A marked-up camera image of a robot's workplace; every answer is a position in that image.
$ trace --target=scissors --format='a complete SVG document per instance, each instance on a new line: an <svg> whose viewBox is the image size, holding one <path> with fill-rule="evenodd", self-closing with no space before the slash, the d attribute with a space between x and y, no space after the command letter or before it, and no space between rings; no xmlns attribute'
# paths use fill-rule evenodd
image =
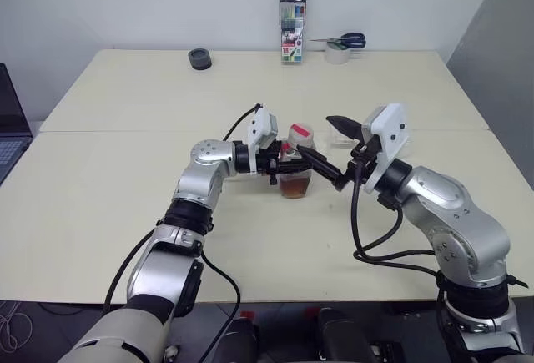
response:
<svg viewBox="0 0 534 363"><path fill-rule="evenodd" d="M364 48L366 44L365 35L360 32L346 33L339 38L311 39L311 41L336 43L346 48Z"/></svg>

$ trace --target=black tape roll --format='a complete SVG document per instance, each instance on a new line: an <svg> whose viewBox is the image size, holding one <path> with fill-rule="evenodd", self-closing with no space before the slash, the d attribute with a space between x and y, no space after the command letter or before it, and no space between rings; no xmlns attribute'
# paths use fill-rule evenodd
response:
<svg viewBox="0 0 534 363"><path fill-rule="evenodd" d="M194 48L188 54L191 67L194 69L208 69L211 67L211 57L205 48Z"/></svg>

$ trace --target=jar lid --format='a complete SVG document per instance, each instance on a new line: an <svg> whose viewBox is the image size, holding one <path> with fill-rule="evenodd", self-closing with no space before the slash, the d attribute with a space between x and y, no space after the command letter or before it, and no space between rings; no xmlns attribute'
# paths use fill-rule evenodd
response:
<svg viewBox="0 0 534 363"><path fill-rule="evenodd" d="M211 67L211 57L205 48L195 48L188 53L188 56L194 69L203 70Z"/></svg>
<svg viewBox="0 0 534 363"><path fill-rule="evenodd" d="M314 144L314 131L308 124L293 124L287 141L293 146L299 144L311 148Z"/></svg>

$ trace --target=black cable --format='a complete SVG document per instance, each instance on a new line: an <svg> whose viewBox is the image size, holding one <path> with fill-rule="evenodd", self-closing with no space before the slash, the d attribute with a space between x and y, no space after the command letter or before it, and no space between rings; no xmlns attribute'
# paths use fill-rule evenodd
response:
<svg viewBox="0 0 534 363"><path fill-rule="evenodd" d="M239 117L238 120L234 123L234 125L232 125L232 128L230 128L228 133L224 136L223 141L228 140L230 135L234 132L234 129L236 129L239 124L241 124L241 121L243 121L245 118L247 118L250 114L258 111L258 108L260 108L260 107L261 107L261 104L257 103L253 108L251 108L249 111L244 113L241 117Z"/></svg>
<svg viewBox="0 0 534 363"><path fill-rule="evenodd" d="M153 232L154 230L152 229L133 247L128 256L126 256L126 259L124 259L123 263L118 268L117 274L115 274L113 281L111 281L111 285L109 286L108 293L106 294L106 300L103 303L102 317L104 317L111 310L111 299L113 298L113 293L115 292L115 288L117 288L117 284L120 281L120 278L123 276L126 267L128 267L135 254L139 251L139 249L141 249L141 246L143 246L145 242L150 239Z"/></svg>
<svg viewBox="0 0 534 363"><path fill-rule="evenodd" d="M255 113L258 111L258 108L261 107L261 104L257 103L253 108L251 108L250 110L246 111L241 117L239 117L237 119L237 121L235 121L234 125L232 125L232 128L230 128L230 130L228 131L228 133L224 136L223 138L223 141L226 141L228 140L228 138L230 137L230 135L234 132L234 130L237 128L237 126L241 123L241 121L243 121L245 118L247 118L249 115L251 115L252 113ZM235 296L236 296L236 301L235 301L235 306L234 306L234 309L232 310L232 313L230 314L230 316L228 317L228 319L224 322L224 324L220 327L220 330L219 332L217 333L217 335L212 339L211 343L208 345L208 348L206 348L206 350L204 351L204 353L202 354L202 356L200 357L199 359L199 363L202 363L206 357L208 357L210 351L214 348L215 344L217 344L217 341L219 340L219 338L221 337L221 335L224 333L224 331L226 330L226 327L228 327L228 325L232 322L232 320L234 319L238 309L239 309L239 306L241 305L241 292L239 292L239 287L237 286L237 284L235 283L234 280L232 280L232 278L227 275L226 273L224 273L219 267L217 267L216 265L214 265L211 261L208 260L208 258L206 257L206 254L204 253L204 251L202 251L202 259L204 260L204 262L208 265L208 267L210 269L212 269L213 271L215 271L217 274L219 274L220 276L222 276L225 280L227 280L233 287L234 287L234 290L235 290Z"/></svg>
<svg viewBox="0 0 534 363"><path fill-rule="evenodd" d="M228 325L234 319L235 314L237 313L237 310L239 310L239 306L241 305L241 292L239 292L239 287L237 286L235 281L232 280L232 278L230 278L230 276L227 275L224 271L222 271L219 267L217 267L211 261L209 261L208 258L206 257L206 254L203 251L202 251L201 256L202 256L202 260L208 265L208 267L210 269L215 271L217 274L219 274L221 277L223 277L225 280L227 280L234 287L235 295L236 295L236 301L235 301L235 306L234 306L234 309L232 310L232 313L230 313L230 315L228 316L228 319L224 322L223 326L220 327L219 332L213 338L213 340L209 344L208 348L206 348L206 351L200 357L199 363L202 363L206 359L206 357L208 357L209 353L214 348L215 344L217 343L217 341L219 340L221 335L224 333L224 330L226 330L226 327L228 327Z"/></svg>
<svg viewBox="0 0 534 363"><path fill-rule="evenodd" d="M355 168L355 177L354 177L354 190L352 192L352 203L350 207L350 226L352 229L352 238L356 245L357 253L354 254L354 257L359 261L364 261L370 265L384 265L387 267L395 267L398 269L407 269L421 271L433 276L436 276L437 273L434 270L427 269L426 267L421 267L419 265L407 265L404 263L391 263L385 260L397 259L399 257L409 256L409 255L429 255L434 252L431 250L406 250L404 252L394 253L386 256L369 256L360 241L360 234L358 231L358 199L360 197L360 186L361 186L361 165L357 164Z"/></svg>
<svg viewBox="0 0 534 363"><path fill-rule="evenodd" d="M397 209L395 211L397 212L397 220L395 224L393 225L393 227L389 231L387 231L385 234L383 234L380 238L378 238L377 240L374 240L370 244L364 246L365 251L373 249L378 245L382 245L384 242L386 242L389 238L391 238L393 235L397 233L397 231L401 227L404 215L402 214L402 209Z"/></svg>
<svg viewBox="0 0 534 363"><path fill-rule="evenodd" d="M41 309L43 309L47 313L50 313L51 315L77 315L86 310L85 308L82 307L75 311L53 311L53 310L50 310L47 306L45 306L44 303L42 302L37 302L37 304L39 305Z"/></svg>

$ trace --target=tape roll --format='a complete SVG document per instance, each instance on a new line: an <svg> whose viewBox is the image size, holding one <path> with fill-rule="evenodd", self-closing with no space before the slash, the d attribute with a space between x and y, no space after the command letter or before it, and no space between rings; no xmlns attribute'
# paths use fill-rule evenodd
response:
<svg viewBox="0 0 534 363"><path fill-rule="evenodd" d="M195 48L188 54L191 67L202 70L211 67L211 57L205 48Z"/></svg>
<svg viewBox="0 0 534 363"><path fill-rule="evenodd" d="M350 49L339 43L326 42L325 60L330 64L345 64L349 61Z"/></svg>

